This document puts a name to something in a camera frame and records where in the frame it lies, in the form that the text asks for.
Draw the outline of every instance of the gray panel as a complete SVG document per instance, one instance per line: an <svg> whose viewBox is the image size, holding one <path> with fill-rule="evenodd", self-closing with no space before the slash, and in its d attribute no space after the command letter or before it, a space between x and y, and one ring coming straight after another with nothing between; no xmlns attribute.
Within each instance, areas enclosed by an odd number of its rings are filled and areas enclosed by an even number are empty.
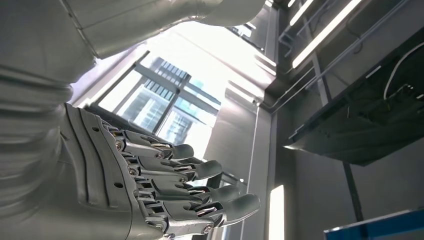
<svg viewBox="0 0 424 240"><path fill-rule="evenodd" d="M258 108L250 175L247 192L256 194L260 199L259 211L246 219L242 227L242 240L259 240L265 236L266 202L268 201L268 163L270 159L271 114Z"/></svg>
<svg viewBox="0 0 424 240"><path fill-rule="evenodd" d="M282 107L277 113L277 143L293 134L293 113L286 107ZM282 147L280 144L276 146L276 163L269 168L275 169L275 186L284 185L284 236L287 240L297 240L297 190L296 190L296 158L295 151Z"/></svg>
<svg viewBox="0 0 424 240"><path fill-rule="evenodd" d="M303 95L298 98L293 112L293 127L299 128L314 113L322 108L321 98L312 91L304 91Z"/></svg>
<svg viewBox="0 0 424 240"><path fill-rule="evenodd" d="M367 167L352 166L365 219L424 206L424 138Z"/></svg>
<svg viewBox="0 0 424 240"><path fill-rule="evenodd" d="M255 114L226 98L216 117L204 158L219 161L225 172L247 181L255 120Z"/></svg>
<svg viewBox="0 0 424 240"><path fill-rule="evenodd" d="M323 231L356 222L340 161L296 151L297 239L323 239Z"/></svg>

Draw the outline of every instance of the pipe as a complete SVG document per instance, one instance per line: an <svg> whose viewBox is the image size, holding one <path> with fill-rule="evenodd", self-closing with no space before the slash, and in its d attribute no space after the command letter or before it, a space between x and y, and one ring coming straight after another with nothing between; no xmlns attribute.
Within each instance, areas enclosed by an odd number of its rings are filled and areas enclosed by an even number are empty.
<svg viewBox="0 0 424 240"><path fill-rule="evenodd" d="M368 38L375 30L377 30L384 22L386 22L391 16L393 16L401 7L403 7L409 0L401 0L395 7L393 7L390 12L384 15L379 21L377 21L370 29L368 29L361 38L357 39L353 42L348 48L346 48L340 55L338 55L329 65L327 65L326 69L318 76L313 77L309 80L304 86L302 86L296 93L294 93L290 98L288 98L285 102L283 102L276 110L272 112L274 114L281 107L286 105L292 98L294 98L297 94L299 94L303 89L309 89L315 82L321 79L326 73L328 73L337 63L339 63L344 57L348 55L351 51L353 51L360 43L362 43L366 38Z"/></svg>
<svg viewBox="0 0 424 240"><path fill-rule="evenodd" d="M297 32L296 36L298 37L301 32L303 32L303 30L311 23L312 20L315 19L315 17L318 15L318 13L320 13L324 7L330 8L332 5L334 5L334 3L336 3L338 0L334 0L330 5L327 5L329 3L330 0L325 1L321 7L319 7L318 10L316 10L316 12L309 18L309 20L303 25L303 27Z"/></svg>
<svg viewBox="0 0 424 240"><path fill-rule="evenodd" d="M277 105L277 103L284 98L284 96L286 96L294 87L296 87L296 85L298 83L300 83L312 70L314 70L314 67L311 67L311 69L309 69L303 76L301 76L287 91L284 92L284 94L282 96L280 96L275 103L272 106L267 106L265 103L262 103L265 107L267 107L268 109L272 109L273 107L275 107Z"/></svg>

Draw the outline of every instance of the window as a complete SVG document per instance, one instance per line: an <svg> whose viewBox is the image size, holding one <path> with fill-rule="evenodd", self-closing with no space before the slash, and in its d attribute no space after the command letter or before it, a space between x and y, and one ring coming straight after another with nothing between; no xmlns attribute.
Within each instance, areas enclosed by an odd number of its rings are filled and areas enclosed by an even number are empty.
<svg viewBox="0 0 424 240"><path fill-rule="evenodd" d="M222 84L149 52L98 105L170 143L190 144L202 159L224 94Z"/></svg>

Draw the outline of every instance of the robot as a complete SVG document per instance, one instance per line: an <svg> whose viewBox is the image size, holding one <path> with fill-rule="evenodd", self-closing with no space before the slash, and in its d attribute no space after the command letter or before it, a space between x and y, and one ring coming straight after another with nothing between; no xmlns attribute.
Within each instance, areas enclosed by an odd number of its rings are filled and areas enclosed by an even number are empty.
<svg viewBox="0 0 424 240"><path fill-rule="evenodd" d="M193 149L121 130L64 104L71 83L172 26L235 26L264 0L2 0L0 236L4 240L158 240L204 235L260 207Z"/></svg>

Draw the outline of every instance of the glass pane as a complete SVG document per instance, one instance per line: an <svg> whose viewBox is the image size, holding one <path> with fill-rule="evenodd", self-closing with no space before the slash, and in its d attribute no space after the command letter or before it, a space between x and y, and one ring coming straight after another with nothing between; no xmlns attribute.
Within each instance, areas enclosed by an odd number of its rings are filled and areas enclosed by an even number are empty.
<svg viewBox="0 0 424 240"><path fill-rule="evenodd" d="M220 105L220 104L218 104L218 103L216 103L216 102L211 101L209 98L207 98L207 97L203 96L202 94L200 94L200 93L196 92L195 90L191 89L191 88L190 88L190 87L188 87L188 86L185 86L185 87L184 87L184 90L186 90L187 92L189 92L189 93L193 94L194 96L196 96L197 98L199 98L199 99L200 99L200 100L202 100L203 102L205 102L205 103L207 103L207 104L211 105L211 106L212 106L213 108L215 108L216 110L219 110L219 109L221 108L221 105Z"/></svg>
<svg viewBox="0 0 424 240"><path fill-rule="evenodd" d="M178 86L189 77L185 71L153 53L149 53L140 64Z"/></svg>
<svg viewBox="0 0 424 240"><path fill-rule="evenodd" d="M208 125L211 128L215 125L215 120L217 119L215 115L201 109L200 107L194 105L193 103L185 100L182 97L179 97L176 100L174 107L193 116L194 118Z"/></svg>
<svg viewBox="0 0 424 240"><path fill-rule="evenodd" d="M141 80L142 75L132 70L124 77L102 100L99 106L103 109L113 112L125 96Z"/></svg>
<svg viewBox="0 0 424 240"><path fill-rule="evenodd" d="M225 98L225 90L227 85L227 81L225 79L204 80L201 77L193 76L188 82L198 87L203 92L211 95L220 102L222 102Z"/></svg>
<svg viewBox="0 0 424 240"><path fill-rule="evenodd" d="M127 97L127 100L117 110L116 114L152 132L173 95L171 91L150 80L147 85L141 85Z"/></svg>
<svg viewBox="0 0 424 240"><path fill-rule="evenodd" d="M189 144L194 156L202 159L216 116L179 97L157 136L175 145Z"/></svg>

